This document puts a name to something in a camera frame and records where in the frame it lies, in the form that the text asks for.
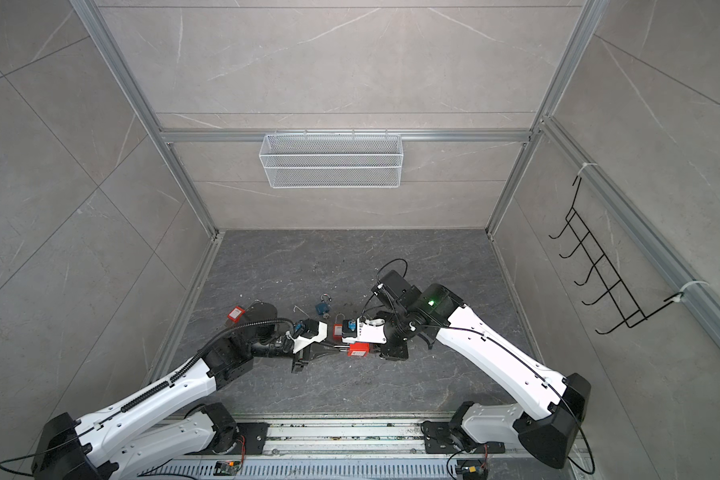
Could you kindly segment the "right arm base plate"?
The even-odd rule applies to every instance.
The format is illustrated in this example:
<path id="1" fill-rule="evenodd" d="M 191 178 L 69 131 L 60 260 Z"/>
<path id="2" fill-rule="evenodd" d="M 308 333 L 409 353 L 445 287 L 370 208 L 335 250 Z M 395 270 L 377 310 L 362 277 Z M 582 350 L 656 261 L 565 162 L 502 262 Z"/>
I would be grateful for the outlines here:
<path id="1" fill-rule="evenodd" d="M 424 436 L 425 451 L 428 454 L 465 453 L 503 454 L 506 452 L 502 442 L 478 443 L 472 440 L 459 427 L 451 427 L 448 422 L 425 420 L 420 424 Z"/>

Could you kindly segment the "red padlock long shackle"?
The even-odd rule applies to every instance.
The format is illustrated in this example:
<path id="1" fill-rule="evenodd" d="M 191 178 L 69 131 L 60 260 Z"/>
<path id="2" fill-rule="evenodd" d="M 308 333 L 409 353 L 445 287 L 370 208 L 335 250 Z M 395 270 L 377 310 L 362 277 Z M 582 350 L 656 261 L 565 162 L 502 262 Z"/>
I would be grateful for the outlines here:
<path id="1" fill-rule="evenodd" d="M 337 342 L 341 342 L 343 338 L 343 321 L 345 320 L 345 315 L 343 313 L 338 313 L 334 319 L 334 325 L 333 325 L 333 339 Z"/>

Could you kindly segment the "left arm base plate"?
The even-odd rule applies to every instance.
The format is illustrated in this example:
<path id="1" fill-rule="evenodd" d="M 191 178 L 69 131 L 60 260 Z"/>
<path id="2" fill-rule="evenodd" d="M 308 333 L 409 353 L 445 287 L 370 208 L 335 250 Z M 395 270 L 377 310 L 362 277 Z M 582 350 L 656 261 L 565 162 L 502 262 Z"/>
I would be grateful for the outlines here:
<path id="1" fill-rule="evenodd" d="M 212 451 L 217 455 L 262 455 L 269 426 L 266 422 L 238 423 L 221 435 L 220 443 Z"/>

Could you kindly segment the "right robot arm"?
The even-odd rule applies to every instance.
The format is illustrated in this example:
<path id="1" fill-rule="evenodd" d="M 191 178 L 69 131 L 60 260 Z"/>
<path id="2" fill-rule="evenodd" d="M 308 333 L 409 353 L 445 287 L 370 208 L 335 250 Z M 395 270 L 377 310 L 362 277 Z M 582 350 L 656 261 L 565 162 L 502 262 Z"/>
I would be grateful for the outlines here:
<path id="1" fill-rule="evenodd" d="M 576 439 L 586 437 L 587 379 L 578 373 L 563 375 L 525 354 L 441 284 L 419 290 L 385 264 L 372 294 L 381 307 L 371 317 L 359 317 L 357 334 L 362 342 L 378 345 L 382 358 L 407 359 L 408 341 L 419 336 L 429 347 L 440 343 L 462 355 L 512 397 L 504 406 L 464 402 L 448 423 L 448 438 L 457 452 L 517 444 L 548 467 L 563 469 L 571 463 Z"/>

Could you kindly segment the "blue padlock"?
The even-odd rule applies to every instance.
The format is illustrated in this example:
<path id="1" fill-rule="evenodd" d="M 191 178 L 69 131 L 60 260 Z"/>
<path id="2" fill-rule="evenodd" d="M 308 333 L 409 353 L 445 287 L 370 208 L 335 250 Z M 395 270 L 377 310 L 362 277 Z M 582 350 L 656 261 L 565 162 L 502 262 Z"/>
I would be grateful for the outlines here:
<path id="1" fill-rule="evenodd" d="M 320 301 L 315 305 L 316 313 L 323 319 L 330 317 L 332 298 L 328 294 L 322 294 Z"/>

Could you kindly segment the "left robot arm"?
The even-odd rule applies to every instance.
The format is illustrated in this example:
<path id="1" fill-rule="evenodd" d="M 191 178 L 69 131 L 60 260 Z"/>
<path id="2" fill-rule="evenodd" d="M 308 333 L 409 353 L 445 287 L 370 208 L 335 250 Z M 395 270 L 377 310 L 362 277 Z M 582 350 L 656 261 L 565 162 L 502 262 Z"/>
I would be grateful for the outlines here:
<path id="1" fill-rule="evenodd" d="M 226 454 L 242 444 L 236 421 L 221 403 L 204 404 L 181 421 L 165 418 L 250 371 L 257 357 L 300 360 L 326 340 L 328 326 L 315 319 L 294 322 L 257 302 L 232 312 L 219 331 L 174 371 L 130 396 L 74 419 L 68 413 L 43 427 L 26 477 L 121 479 L 185 454 Z"/>

